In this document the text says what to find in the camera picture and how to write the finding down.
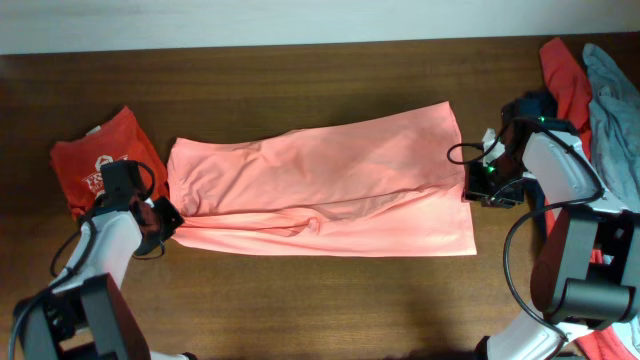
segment gray cloth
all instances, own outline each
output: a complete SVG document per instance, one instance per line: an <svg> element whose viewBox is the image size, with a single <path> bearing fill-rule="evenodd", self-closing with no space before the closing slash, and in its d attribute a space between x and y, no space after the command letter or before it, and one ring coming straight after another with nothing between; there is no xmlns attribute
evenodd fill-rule
<svg viewBox="0 0 640 360"><path fill-rule="evenodd" d="M640 212L640 93L599 47L585 45L582 58L593 92L591 163L609 190ZM638 318L630 324L640 351Z"/></svg>

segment brown wooden surface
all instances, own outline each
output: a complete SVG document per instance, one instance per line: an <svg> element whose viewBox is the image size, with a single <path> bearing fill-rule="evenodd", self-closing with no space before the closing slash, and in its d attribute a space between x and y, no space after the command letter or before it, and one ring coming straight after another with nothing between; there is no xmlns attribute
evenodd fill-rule
<svg viewBox="0 0 640 360"><path fill-rule="evenodd" d="M0 57L0 358L13 306L49 281L51 256L75 230L48 164L55 140L82 136L126 104L166 161L177 136L241 142L449 100L463 138L478 141L500 126L502 105L543 86L538 49L549 39ZM576 56L600 45L640 81L637 34L564 40ZM468 350L518 312L501 255L526 210L474 204L472 257L251 257L170 242L161 260L132 261L122 291L153 349L202 359ZM533 239L527 224L512 256L524 294Z"/></svg>

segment red cloth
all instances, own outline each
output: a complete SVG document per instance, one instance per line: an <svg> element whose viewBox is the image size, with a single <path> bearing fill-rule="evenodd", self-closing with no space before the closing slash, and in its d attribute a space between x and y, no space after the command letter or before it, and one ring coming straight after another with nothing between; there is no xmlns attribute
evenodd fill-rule
<svg viewBox="0 0 640 360"><path fill-rule="evenodd" d="M82 139L56 142L50 155L51 166L74 218L89 210L104 190L100 166L117 160L136 160L148 165L156 178L152 198L169 196L167 169L127 107ZM145 185L151 186L151 177L146 171L141 170L140 174Z"/></svg>
<svg viewBox="0 0 640 360"><path fill-rule="evenodd" d="M589 79L560 38L549 41L540 49L540 62L547 89L558 102L556 117L568 119L578 129L582 149L591 159L589 103L592 94ZM555 222L553 213L547 211L545 218L550 233ZM591 262L602 263L602 253L594 251ZM635 359L611 327L594 331L576 341L591 360Z"/></svg>

